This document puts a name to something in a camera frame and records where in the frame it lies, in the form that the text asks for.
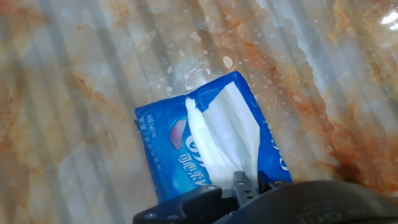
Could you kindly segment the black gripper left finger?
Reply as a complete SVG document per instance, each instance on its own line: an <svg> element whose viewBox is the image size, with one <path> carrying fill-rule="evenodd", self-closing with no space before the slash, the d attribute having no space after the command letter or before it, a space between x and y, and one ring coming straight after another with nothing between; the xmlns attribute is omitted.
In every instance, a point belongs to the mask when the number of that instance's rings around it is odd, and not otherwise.
<svg viewBox="0 0 398 224"><path fill-rule="evenodd" d="M258 195L246 174L238 171L230 188L203 185L138 213L133 224L225 224Z"/></svg>

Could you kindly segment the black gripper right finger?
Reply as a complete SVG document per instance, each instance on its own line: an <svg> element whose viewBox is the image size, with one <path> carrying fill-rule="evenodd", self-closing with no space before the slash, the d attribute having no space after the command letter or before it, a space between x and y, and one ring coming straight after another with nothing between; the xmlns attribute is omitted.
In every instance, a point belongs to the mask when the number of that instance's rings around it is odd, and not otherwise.
<svg viewBox="0 0 398 224"><path fill-rule="evenodd" d="M283 180L276 180L276 181L271 181L271 182L264 182L262 179L258 180L258 186L259 186L259 193L263 194L265 192L268 192L270 190L274 190L279 187L283 187L286 185L290 185L289 182L283 181Z"/></svg>

